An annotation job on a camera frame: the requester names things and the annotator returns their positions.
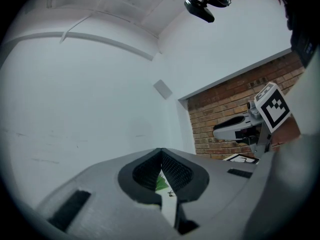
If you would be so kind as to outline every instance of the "red brick wall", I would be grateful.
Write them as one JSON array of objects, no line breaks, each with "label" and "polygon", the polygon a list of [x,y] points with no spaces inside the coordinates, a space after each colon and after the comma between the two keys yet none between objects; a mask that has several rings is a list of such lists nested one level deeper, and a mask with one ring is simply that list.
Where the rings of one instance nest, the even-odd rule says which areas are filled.
[{"label": "red brick wall", "polygon": [[278,84],[286,94],[304,70],[298,56],[291,52],[189,98],[196,154],[214,159],[234,153],[253,156],[245,144],[215,139],[213,126],[247,111],[247,102],[268,82]]}]

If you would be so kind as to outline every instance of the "brick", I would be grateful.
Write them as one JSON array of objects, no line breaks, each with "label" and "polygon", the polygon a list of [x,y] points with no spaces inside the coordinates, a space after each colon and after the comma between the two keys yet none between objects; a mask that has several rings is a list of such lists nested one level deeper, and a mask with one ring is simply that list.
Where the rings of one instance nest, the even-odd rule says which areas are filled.
[{"label": "brick", "polygon": [[213,136],[214,135],[212,134],[212,132],[204,132],[204,133],[198,133],[193,135],[194,139],[211,138]]},{"label": "brick", "polygon": [[292,71],[291,74],[292,74],[293,77],[296,77],[297,75],[302,74],[304,71],[305,71],[305,68],[304,67],[300,67],[300,68]]},{"label": "brick", "polygon": [[200,134],[202,133],[201,128],[192,129],[193,134]]},{"label": "brick", "polygon": [[219,100],[219,106],[230,103],[230,102],[231,102],[230,98],[224,98],[222,100]]},{"label": "brick", "polygon": [[223,160],[230,157],[232,154],[212,154],[211,159]]},{"label": "brick", "polygon": [[262,81],[260,81],[260,78],[254,81],[254,86],[259,86],[262,84]]},{"label": "brick", "polygon": [[268,70],[269,67],[268,66],[259,66],[259,67],[256,67],[252,70],[250,70],[248,73],[247,73],[247,81],[248,82],[252,82],[252,81],[255,81],[259,78],[262,78],[262,77],[265,77],[266,75],[268,75],[270,73],[270,71]]},{"label": "brick", "polygon": [[188,112],[189,112],[190,117],[192,116],[191,118],[194,118],[193,114],[198,111],[193,107],[192,104],[188,103]]},{"label": "brick", "polygon": [[277,73],[274,72],[274,73],[268,74],[266,78],[268,79],[268,81],[274,80],[277,78]]},{"label": "brick", "polygon": [[204,113],[203,112],[198,112],[194,114],[194,118],[199,118],[199,117],[203,117]]},{"label": "brick", "polygon": [[287,73],[287,74],[285,74],[285,75],[283,76],[283,78],[284,78],[285,81],[291,79],[292,77],[293,77],[293,76],[292,76],[291,73]]},{"label": "brick", "polygon": [[204,143],[204,139],[203,138],[198,138],[194,140],[194,144],[201,144]]},{"label": "brick", "polygon": [[249,97],[245,97],[245,98],[242,98],[242,99],[239,99],[236,103],[237,103],[237,106],[241,106],[241,105],[244,105],[244,104],[247,104],[248,101],[253,101],[255,98],[255,95],[251,95]]},{"label": "brick", "polygon": [[209,121],[209,120],[214,120],[214,119],[222,118],[222,117],[223,117],[222,113],[214,113],[214,114],[207,115],[207,116],[203,117],[203,120]]},{"label": "brick", "polygon": [[249,90],[246,90],[246,91],[241,92],[239,94],[231,96],[230,100],[234,102],[236,100],[240,100],[240,99],[242,99],[244,97],[247,97],[247,96],[250,96],[252,94],[254,94],[254,90],[253,89],[249,89]]},{"label": "brick", "polygon": [[215,107],[213,111],[214,111],[214,113],[218,113],[218,112],[223,111],[223,105]]},{"label": "brick", "polygon": [[281,84],[281,83],[283,83],[285,81],[285,79],[282,77],[282,76],[280,76],[280,77],[278,77],[278,78],[276,78],[275,80],[274,80],[274,82],[276,83],[276,84]]},{"label": "brick", "polygon": [[196,153],[196,154],[204,154],[204,153],[205,153],[205,150],[204,150],[204,149],[196,149],[196,150],[195,150],[195,153]]},{"label": "brick", "polygon": [[270,63],[266,64],[265,67],[263,67],[263,68],[264,68],[263,70],[265,72],[264,76],[270,75],[278,70],[278,68],[275,65],[272,65]]},{"label": "brick", "polygon": [[251,158],[254,158],[254,154],[252,152],[241,152],[239,153],[240,155],[244,155],[244,156],[247,156],[247,157],[251,157]]},{"label": "brick", "polygon": [[202,133],[207,133],[207,132],[212,132],[214,130],[214,128],[211,127],[204,127],[204,128],[200,128]]},{"label": "brick", "polygon": [[190,114],[190,108],[189,108],[189,105],[188,105],[188,110],[189,110],[189,116],[190,116],[190,119],[194,119],[196,118],[195,114]]},{"label": "brick", "polygon": [[240,149],[241,152],[251,152],[251,148],[249,146],[242,146]]},{"label": "brick", "polygon": [[205,122],[198,122],[198,123],[192,124],[193,129],[201,128],[201,127],[205,127],[205,126],[206,126]]},{"label": "brick", "polygon": [[205,122],[205,126],[206,127],[209,127],[209,126],[215,126],[218,124],[218,121],[217,120],[211,120],[211,121],[206,121]]},{"label": "brick", "polygon": [[261,84],[261,85],[259,85],[259,86],[257,86],[257,87],[254,87],[253,90],[254,90],[254,92],[257,94],[257,93],[259,93],[264,87],[265,87],[265,85],[264,85],[264,84]]},{"label": "brick", "polygon": [[208,116],[203,116],[203,117],[199,117],[198,118],[198,123],[202,123],[202,122],[205,122],[205,121],[207,121],[207,120],[209,120],[208,119]]},{"label": "brick", "polygon": [[299,60],[300,60],[299,56],[295,52],[290,52],[290,53],[285,55],[285,63],[287,65],[295,63],[295,62],[297,62]]},{"label": "brick", "polygon": [[212,97],[210,98],[210,102],[211,102],[211,103],[215,103],[215,102],[217,102],[217,101],[219,101],[219,96],[218,96],[218,95],[212,96]]},{"label": "brick", "polygon": [[288,73],[288,71],[287,71],[285,68],[283,68],[283,69],[278,70],[278,71],[276,72],[276,75],[277,75],[278,77],[281,77],[281,76],[285,75],[286,73]]},{"label": "brick", "polygon": [[198,118],[194,118],[194,119],[191,119],[190,122],[191,122],[191,124],[193,125],[193,124],[198,123],[198,122],[199,122],[199,119],[198,119]]},{"label": "brick", "polygon": [[280,69],[284,68],[286,65],[287,65],[287,64],[286,64],[285,61],[281,61],[281,62],[278,62],[278,63],[276,64],[276,67],[280,70]]},{"label": "brick", "polygon": [[215,87],[215,91],[216,91],[216,93],[219,95],[219,94],[223,94],[224,92],[226,92],[227,91],[227,85],[226,84],[223,84],[223,85],[221,85],[221,86],[219,86],[219,87]]},{"label": "brick", "polygon": [[266,84],[267,82],[268,82],[268,79],[265,76],[260,78],[260,83]]},{"label": "brick", "polygon": [[233,108],[235,108],[236,106],[237,106],[237,102],[234,101],[234,102],[231,102],[231,103],[222,105],[222,106],[218,106],[218,108],[220,108],[222,111],[224,111],[224,110],[233,109]]},{"label": "brick", "polygon": [[200,150],[200,149],[208,149],[209,148],[209,144],[195,144],[195,148],[197,150]]},{"label": "brick", "polygon": [[304,68],[304,66],[303,66],[302,63],[301,63],[301,60],[298,60],[298,61],[296,61],[295,63],[292,63],[291,66],[292,66],[294,69]]},{"label": "brick", "polygon": [[227,154],[230,153],[228,148],[205,149],[205,154]]},{"label": "brick", "polygon": [[246,86],[248,87],[248,89],[255,87],[255,83],[254,82],[250,82],[247,83]]},{"label": "brick", "polygon": [[229,110],[226,110],[226,111],[223,112],[223,116],[224,117],[231,116],[231,115],[234,115],[234,114],[235,114],[235,112],[234,112],[233,109],[229,109]]},{"label": "brick", "polygon": [[230,97],[231,95],[234,95],[235,94],[235,90],[234,89],[231,89],[231,90],[227,90],[223,93],[220,93],[218,95],[218,100],[223,100],[223,99],[226,99],[228,97]]},{"label": "brick", "polygon": [[241,152],[241,149],[240,149],[240,147],[232,147],[232,148],[229,148],[229,151],[230,151],[230,153],[239,153],[239,152]]},{"label": "brick", "polygon": [[214,86],[214,87],[211,87],[211,88],[208,89],[208,90],[205,90],[204,92],[206,92],[206,94],[207,94],[208,96],[216,96],[216,95],[218,95],[215,86]]},{"label": "brick", "polygon": [[217,120],[218,120],[218,124],[221,124],[221,123],[223,123],[223,122],[225,122],[225,121],[227,121],[227,120],[229,120],[230,118],[233,118],[234,117],[234,115],[229,115],[229,116],[226,116],[226,117],[221,117],[221,118],[218,118]]},{"label": "brick", "polygon": [[210,143],[209,144],[209,149],[220,149],[221,148],[221,143]]},{"label": "brick", "polygon": [[199,102],[197,105],[198,111],[203,111],[203,107],[210,104],[212,102],[212,97],[209,98],[199,98]]},{"label": "brick", "polygon": [[213,114],[214,113],[214,111],[215,111],[215,109],[209,109],[209,110],[206,110],[206,111],[203,111],[203,114],[205,115],[205,116],[207,116],[207,115],[210,115],[210,114]]},{"label": "brick", "polygon": [[243,84],[241,86],[238,86],[237,88],[234,88],[234,93],[239,94],[239,93],[242,93],[246,90],[248,90],[248,86],[246,84]]},{"label": "brick", "polygon": [[297,81],[298,81],[297,77],[294,77],[288,81],[285,81],[284,83],[282,83],[283,89],[293,86]]},{"label": "brick", "polygon": [[227,141],[221,143],[221,148],[233,148],[236,147],[237,143],[235,141]]},{"label": "brick", "polygon": [[238,107],[234,108],[233,110],[234,110],[235,114],[238,114],[238,113],[246,112],[248,110],[248,107],[247,107],[247,105],[242,105],[242,106],[238,106]]},{"label": "brick", "polygon": [[244,85],[247,82],[246,79],[238,80],[239,79],[238,77],[235,77],[235,78],[237,78],[237,81],[230,81],[230,83],[226,87],[227,90],[239,87],[241,85]]},{"label": "brick", "polygon": [[218,106],[219,103],[216,101],[216,102],[213,102],[211,104],[208,104],[208,105],[205,105],[201,108],[201,111],[205,111],[205,110],[209,110],[209,109],[213,109],[214,107]]},{"label": "brick", "polygon": [[210,154],[196,154],[198,157],[211,158]]},{"label": "brick", "polygon": [[213,143],[213,142],[215,142],[215,141],[214,141],[214,138],[206,138],[205,140],[206,140],[207,143]]}]

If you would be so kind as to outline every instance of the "black rubber pad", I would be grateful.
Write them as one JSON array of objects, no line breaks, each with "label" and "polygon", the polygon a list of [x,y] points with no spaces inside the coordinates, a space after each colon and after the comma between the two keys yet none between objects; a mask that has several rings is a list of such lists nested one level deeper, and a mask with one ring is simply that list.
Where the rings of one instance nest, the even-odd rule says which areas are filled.
[{"label": "black rubber pad", "polygon": [[77,190],[60,209],[48,219],[48,222],[65,232],[90,196],[91,194],[89,192]]},{"label": "black rubber pad", "polygon": [[233,175],[237,175],[237,176],[240,176],[240,177],[244,177],[244,178],[247,178],[247,179],[250,179],[250,177],[252,175],[252,172],[245,171],[245,170],[233,169],[233,168],[229,169],[228,173],[233,174]]}]

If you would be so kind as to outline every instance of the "green object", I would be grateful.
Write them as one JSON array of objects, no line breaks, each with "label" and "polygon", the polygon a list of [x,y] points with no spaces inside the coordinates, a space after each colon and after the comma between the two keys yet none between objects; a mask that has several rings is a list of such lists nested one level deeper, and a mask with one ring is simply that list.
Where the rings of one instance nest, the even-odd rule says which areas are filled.
[{"label": "green object", "polygon": [[164,177],[162,177],[162,175],[158,176],[158,179],[156,180],[156,187],[155,187],[155,191],[158,190],[163,190],[168,188],[168,184],[166,183],[166,180]]}]

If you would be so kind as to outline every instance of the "white ceiling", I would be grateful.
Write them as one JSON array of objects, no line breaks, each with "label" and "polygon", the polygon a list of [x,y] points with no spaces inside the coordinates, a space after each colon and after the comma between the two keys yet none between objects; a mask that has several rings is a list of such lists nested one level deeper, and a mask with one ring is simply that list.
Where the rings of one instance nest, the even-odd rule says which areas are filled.
[{"label": "white ceiling", "polygon": [[51,9],[85,9],[129,20],[158,36],[180,14],[185,0],[46,0]]}]

